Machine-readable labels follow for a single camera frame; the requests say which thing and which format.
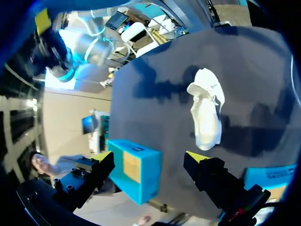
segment white cloth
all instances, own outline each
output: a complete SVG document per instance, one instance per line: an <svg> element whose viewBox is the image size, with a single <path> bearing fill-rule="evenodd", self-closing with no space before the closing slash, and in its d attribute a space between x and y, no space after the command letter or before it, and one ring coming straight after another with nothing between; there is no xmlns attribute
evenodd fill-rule
<svg viewBox="0 0 301 226"><path fill-rule="evenodd" d="M220 114L225 103L222 87L215 74L204 68L196 73L194 82L187 87L193 95L191 114L194 121L196 145L208 151L221 142Z"/></svg>

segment blue box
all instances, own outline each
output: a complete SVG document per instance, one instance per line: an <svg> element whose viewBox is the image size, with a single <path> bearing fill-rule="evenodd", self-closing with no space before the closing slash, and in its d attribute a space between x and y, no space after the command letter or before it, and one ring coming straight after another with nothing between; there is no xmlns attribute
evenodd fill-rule
<svg viewBox="0 0 301 226"><path fill-rule="evenodd" d="M159 191L162 152L130 142L108 140L114 153L111 180L137 204L154 198Z"/></svg>

